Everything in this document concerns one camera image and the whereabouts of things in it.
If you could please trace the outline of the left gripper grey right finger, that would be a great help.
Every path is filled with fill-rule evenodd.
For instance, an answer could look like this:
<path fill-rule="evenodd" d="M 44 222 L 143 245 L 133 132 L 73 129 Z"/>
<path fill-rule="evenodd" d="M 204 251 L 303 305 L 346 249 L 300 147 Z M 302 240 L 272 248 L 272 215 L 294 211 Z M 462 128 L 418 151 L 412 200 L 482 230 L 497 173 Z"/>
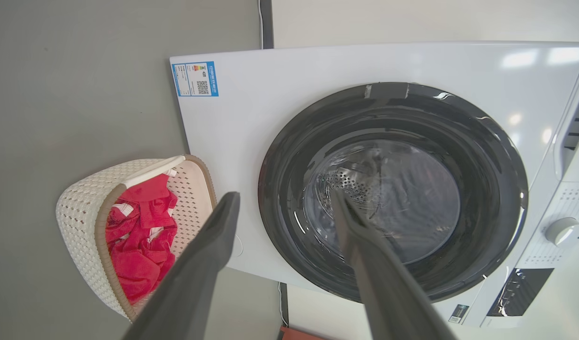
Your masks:
<path fill-rule="evenodd" d="M 330 195 L 344 260 L 352 267 L 374 340 L 453 340 L 391 246 L 382 241 L 346 192 Z"/>

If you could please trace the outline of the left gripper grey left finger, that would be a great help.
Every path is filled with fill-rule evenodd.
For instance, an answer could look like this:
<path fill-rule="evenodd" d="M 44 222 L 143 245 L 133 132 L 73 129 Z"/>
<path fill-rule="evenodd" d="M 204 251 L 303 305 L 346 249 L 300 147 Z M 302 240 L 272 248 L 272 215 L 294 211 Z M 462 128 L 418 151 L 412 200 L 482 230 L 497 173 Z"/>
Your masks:
<path fill-rule="evenodd" d="M 216 280 L 235 242 L 240 194 L 227 192 L 176 260 L 126 340 L 202 340 Z"/>

